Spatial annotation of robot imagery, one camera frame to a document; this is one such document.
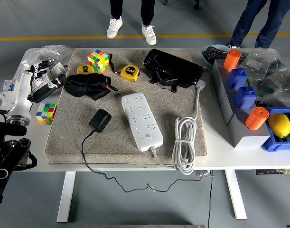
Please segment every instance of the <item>table leg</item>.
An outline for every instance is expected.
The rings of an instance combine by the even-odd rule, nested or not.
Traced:
[[[247,219],[238,180],[234,170],[225,170],[235,219]]]
[[[65,180],[58,209],[57,223],[68,222],[74,188],[75,173],[76,172],[65,172]]]

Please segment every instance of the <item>gray floor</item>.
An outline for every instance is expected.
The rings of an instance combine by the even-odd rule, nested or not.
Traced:
[[[152,22],[157,35],[215,36],[158,38],[154,47],[202,48],[225,44],[246,2],[202,0],[200,10],[194,11],[192,0],[169,0],[167,6],[158,0]],[[124,25],[119,35],[141,34],[140,1],[125,0],[124,5]],[[266,6],[255,19],[250,33],[260,31],[267,12]],[[29,48],[52,44],[73,48],[149,47],[144,38],[18,40],[23,37],[104,36],[109,18],[108,0],[0,0],[0,88],[3,80],[13,78]],[[279,33],[290,33],[290,11]],[[247,37],[242,47],[253,48],[254,43],[255,37]],[[290,69],[290,36],[276,37],[271,48],[280,53]],[[236,173],[248,219],[235,220],[225,173],[214,171],[210,227],[284,228],[290,224],[290,175]],[[108,176],[113,175],[128,190],[144,187],[148,182],[156,189],[166,190],[177,178],[186,178],[174,171],[108,172]],[[210,177],[200,182],[179,181],[167,193],[152,190],[124,193],[113,180],[90,172],[77,173],[69,223],[57,224],[64,176],[62,172],[13,173],[0,204],[0,228],[71,228],[87,224],[204,224],[208,227]]]

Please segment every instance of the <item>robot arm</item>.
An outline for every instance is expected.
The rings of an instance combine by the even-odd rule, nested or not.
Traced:
[[[2,202],[2,193],[12,172],[30,169],[37,165],[35,156],[29,151],[31,145],[29,139],[4,141],[6,135],[25,135],[27,133],[26,127],[7,123],[6,116],[1,115],[4,117],[4,122],[0,122],[0,203]],[[31,165],[27,165],[28,157],[32,160]]]
[[[30,152],[31,141],[29,139],[5,141],[5,136],[26,135],[26,126],[31,121],[30,109],[32,103],[41,102],[62,86],[65,74],[60,75],[33,93],[32,83],[46,73],[45,69],[47,67],[48,61],[44,61],[38,65],[32,65],[30,70],[24,71],[20,78],[14,107],[8,113],[7,111],[0,111],[0,115],[4,119],[4,122],[0,122],[0,203],[2,202],[2,193],[12,172],[31,169],[37,165],[36,157]],[[27,164],[28,158],[32,160],[31,164]]]

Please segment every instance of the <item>yellow floor line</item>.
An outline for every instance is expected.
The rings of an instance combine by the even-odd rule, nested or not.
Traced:
[[[231,37],[232,34],[165,34],[158,38],[208,38]],[[257,33],[249,33],[248,37],[256,37]],[[278,33],[278,37],[290,37],[290,33]],[[143,35],[117,35],[117,39],[143,38]],[[103,36],[63,36],[63,37],[1,37],[0,41],[28,41],[28,40],[66,40],[66,39],[107,39]]]

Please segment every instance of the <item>shoe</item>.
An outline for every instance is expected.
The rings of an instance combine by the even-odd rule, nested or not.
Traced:
[[[237,46],[232,45],[231,43],[228,43],[225,46],[226,47],[229,47],[229,48],[240,48],[240,47],[237,47]]]
[[[141,32],[144,34],[145,38],[146,38],[146,42],[149,45],[155,45],[156,44],[156,36],[155,33],[153,31],[153,27],[152,25],[148,25],[147,27],[144,27],[143,25],[141,26]]]
[[[111,18],[109,23],[109,28],[107,30],[107,38],[113,39],[116,37],[118,30],[122,26],[122,17],[120,17],[118,20]]]

